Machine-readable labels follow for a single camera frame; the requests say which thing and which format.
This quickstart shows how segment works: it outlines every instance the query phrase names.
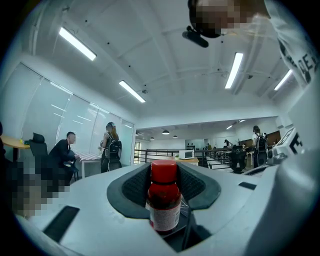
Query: microwave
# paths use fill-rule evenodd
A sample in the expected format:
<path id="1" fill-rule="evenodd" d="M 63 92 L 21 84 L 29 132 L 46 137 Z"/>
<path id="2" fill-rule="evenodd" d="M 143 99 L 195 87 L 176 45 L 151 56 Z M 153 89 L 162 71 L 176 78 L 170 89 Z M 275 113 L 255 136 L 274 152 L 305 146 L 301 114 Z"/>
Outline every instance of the microwave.
<path id="1" fill-rule="evenodd" d="M 194 159 L 195 151 L 194 150 L 179 150 L 180 159 Z"/>

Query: long hair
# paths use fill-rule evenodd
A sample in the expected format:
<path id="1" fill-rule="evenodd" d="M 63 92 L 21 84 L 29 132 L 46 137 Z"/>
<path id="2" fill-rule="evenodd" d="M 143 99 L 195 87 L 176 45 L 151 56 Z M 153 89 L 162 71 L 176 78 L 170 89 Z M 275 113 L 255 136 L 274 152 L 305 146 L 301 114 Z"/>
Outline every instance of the long hair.
<path id="1" fill-rule="evenodd" d="M 260 128 L 259 128 L 257 125 L 255 125 L 255 126 L 253 127 L 253 132 L 254 132 L 255 134 L 261 135 Z"/>
<path id="2" fill-rule="evenodd" d="M 118 141 L 118 140 L 119 140 L 119 136 L 118 136 L 118 134 L 117 134 L 117 129 L 116 129 L 116 127 L 113 127 L 113 128 L 112 128 L 111 135 L 112 135 L 112 137 L 113 137 L 113 139 L 114 139 L 115 141 Z"/>

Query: man in black suit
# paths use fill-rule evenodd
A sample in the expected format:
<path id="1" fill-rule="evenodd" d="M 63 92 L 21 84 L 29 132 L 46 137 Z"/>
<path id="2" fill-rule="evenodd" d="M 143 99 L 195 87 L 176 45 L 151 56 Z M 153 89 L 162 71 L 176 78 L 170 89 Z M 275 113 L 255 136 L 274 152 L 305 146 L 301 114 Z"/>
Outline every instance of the man in black suit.
<path id="1" fill-rule="evenodd" d="M 51 150 L 49 157 L 51 160 L 58 164 L 59 168 L 63 168 L 65 170 L 65 181 L 67 184 L 70 183 L 70 180 L 74 174 L 72 169 L 64 165 L 64 162 L 74 161 L 79 158 L 79 155 L 75 154 L 70 155 L 70 145 L 75 143 L 76 135 L 74 132 L 69 131 L 66 134 L 66 139 L 60 140 Z"/>

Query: black railing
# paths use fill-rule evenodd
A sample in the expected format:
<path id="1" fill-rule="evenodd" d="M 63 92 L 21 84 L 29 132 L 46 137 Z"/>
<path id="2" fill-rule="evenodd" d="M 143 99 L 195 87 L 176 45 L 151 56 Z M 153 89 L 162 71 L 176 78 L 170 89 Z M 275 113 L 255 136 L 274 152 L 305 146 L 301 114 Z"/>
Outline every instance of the black railing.
<path id="1" fill-rule="evenodd" d="M 214 170 L 229 169 L 231 166 L 231 159 L 229 148 L 213 149 L 213 150 L 196 150 L 194 156 L 198 158 L 199 166 L 210 168 Z M 179 154 L 179 150 L 169 149 L 146 149 L 134 150 L 134 164 L 152 163 L 158 159 L 172 159 Z"/>

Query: black slot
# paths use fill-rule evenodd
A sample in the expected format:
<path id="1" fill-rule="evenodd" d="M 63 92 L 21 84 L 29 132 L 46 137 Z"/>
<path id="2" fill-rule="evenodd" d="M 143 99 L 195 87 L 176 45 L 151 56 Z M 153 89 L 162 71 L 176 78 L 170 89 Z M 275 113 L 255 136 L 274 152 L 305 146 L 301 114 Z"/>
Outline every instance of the black slot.
<path id="1" fill-rule="evenodd" d="M 250 189 L 250 190 L 255 190 L 256 186 L 255 184 L 251 184 L 251 183 L 248 183 L 248 182 L 241 182 L 239 184 L 240 187 L 244 187 L 246 189 Z"/>
<path id="2" fill-rule="evenodd" d="M 59 243 L 61 238 L 66 233 L 68 227 L 78 214 L 79 210 L 80 209 L 76 207 L 68 205 L 65 206 L 44 229 L 43 233 L 45 233 L 52 240 Z"/>

